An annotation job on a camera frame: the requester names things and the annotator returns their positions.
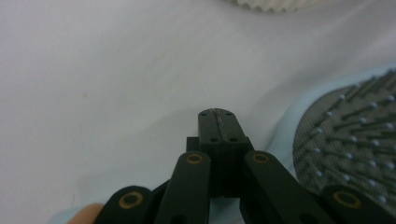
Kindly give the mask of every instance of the screw hole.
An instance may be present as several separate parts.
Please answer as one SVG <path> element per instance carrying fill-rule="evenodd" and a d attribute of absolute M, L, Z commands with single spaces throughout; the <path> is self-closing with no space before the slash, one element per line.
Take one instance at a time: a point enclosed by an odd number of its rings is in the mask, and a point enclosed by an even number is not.
<path fill-rule="evenodd" d="M 266 155 L 255 154 L 253 155 L 253 160 L 257 163 L 267 163 L 268 161 L 270 161 L 270 158 Z"/>
<path fill-rule="evenodd" d="M 355 209 L 361 207 L 361 200 L 351 193 L 345 191 L 337 191 L 332 196 L 338 203 L 345 207 Z"/>
<path fill-rule="evenodd" d="M 201 163 L 203 160 L 204 158 L 202 158 L 202 156 L 198 154 L 191 154 L 187 157 L 187 162 L 190 164 L 198 164 Z"/>
<path fill-rule="evenodd" d="M 304 224 L 318 224 L 318 219 L 309 214 L 300 215 L 300 221 Z"/>
<path fill-rule="evenodd" d="M 123 209 L 131 209 L 143 202 L 143 195 L 138 191 L 128 192 L 120 198 L 119 205 Z"/>

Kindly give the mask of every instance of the human hand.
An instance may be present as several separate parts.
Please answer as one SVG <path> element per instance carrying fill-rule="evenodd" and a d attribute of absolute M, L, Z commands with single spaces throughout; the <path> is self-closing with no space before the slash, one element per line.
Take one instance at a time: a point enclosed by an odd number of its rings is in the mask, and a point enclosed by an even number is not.
<path fill-rule="evenodd" d="M 102 209 L 103 205 L 101 203 L 90 204 L 79 210 L 67 224 L 93 224 Z"/>

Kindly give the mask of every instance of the finger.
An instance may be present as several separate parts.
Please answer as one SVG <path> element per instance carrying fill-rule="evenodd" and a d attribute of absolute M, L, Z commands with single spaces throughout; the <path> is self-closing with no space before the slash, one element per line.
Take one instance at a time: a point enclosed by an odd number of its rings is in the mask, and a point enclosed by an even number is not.
<path fill-rule="evenodd" d="M 103 205 L 101 203 L 90 204 L 79 210 L 79 212 L 70 219 L 67 224 L 93 224 L 102 208 Z"/>

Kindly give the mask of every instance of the black plastic linkage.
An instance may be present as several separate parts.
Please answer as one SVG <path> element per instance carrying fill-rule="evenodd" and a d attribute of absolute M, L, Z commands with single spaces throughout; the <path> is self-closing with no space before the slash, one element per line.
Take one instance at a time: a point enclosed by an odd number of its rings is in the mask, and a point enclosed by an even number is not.
<path fill-rule="evenodd" d="M 155 224 L 206 224 L 209 217 L 210 158 L 203 152 L 181 155 L 169 180 Z"/>
<path fill-rule="evenodd" d="M 356 190 L 303 189 L 274 156 L 254 150 L 230 111 L 205 110 L 198 126 L 169 181 L 117 191 L 94 224 L 207 224 L 209 195 L 240 198 L 247 224 L 396 223 Z"/>
<path fill-rule="evenodd" d="M 271 154 L 249 152 L 243 169 L 247 188 L 241 212 L 252 223 L 335 223 Z M 261 211 L 249 213 L 249 204 L 259 205 Z"/>
<path fill-rule="evenodd" d="M 252 150 L 235 115 L 224 109 L 207 109 L 198 115 L 198 138 L 188 138 L 187 150 L 200 150 L 212 159 L 211 197 L 239 197 L 241 158 Z"/>
<path fill-rule="evenodd" d="M 108 200 L 94 224 L 146 224 L 152 201 L 149 189 L 138 186 L 120 189 Z"/>
<path fill-rule="evenodd" d="M 364 194 L 345 186 L 330 186 L 318 202 L 340 224 L 392 224 L 394 218 Z"/>

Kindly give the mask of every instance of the white tabletop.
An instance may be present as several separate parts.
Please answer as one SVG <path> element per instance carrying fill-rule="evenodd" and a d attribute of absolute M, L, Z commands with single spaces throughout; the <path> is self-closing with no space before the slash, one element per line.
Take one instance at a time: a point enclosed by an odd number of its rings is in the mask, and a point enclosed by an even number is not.
<path fill-rule="evenodd" d="M 0 3 L 0 222 L 48 223 L 168 179 L 197 114 L 265 150 L 288 106 L 396 61 L 396 2 L 262 13 L 224 0 Z M 240 215 L 219 206 L 212 223 Z"/>

